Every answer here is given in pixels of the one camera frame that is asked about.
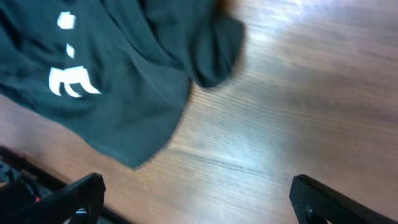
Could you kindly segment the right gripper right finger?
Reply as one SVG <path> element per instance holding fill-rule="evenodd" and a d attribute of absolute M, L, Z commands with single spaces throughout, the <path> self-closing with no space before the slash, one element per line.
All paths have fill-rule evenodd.
<path fill-rule="evenodd" d="M 293 178 L 289 199 L 300 224 L 397 224 L 304 174 Z"/>

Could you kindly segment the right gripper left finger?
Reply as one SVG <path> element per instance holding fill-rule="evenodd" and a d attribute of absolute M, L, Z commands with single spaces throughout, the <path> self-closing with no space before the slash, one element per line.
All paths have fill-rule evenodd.
<path fill-rule="evenodd" d="M 105 191 L 102 175 L 97 173 L 46 197 L 32 179 L 21 177 L 1 187 L 1 224 L 96 224 Z"/>

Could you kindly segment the dark green t-shirt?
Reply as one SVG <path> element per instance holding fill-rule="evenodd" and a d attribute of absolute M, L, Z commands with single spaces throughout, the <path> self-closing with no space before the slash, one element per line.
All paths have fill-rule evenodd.
<path fill-rule="evenodd" d="M 232 73 L 223 1 L 1 2 L 1 94 L 136 168 L 172 137 L 192 83 Z"/>

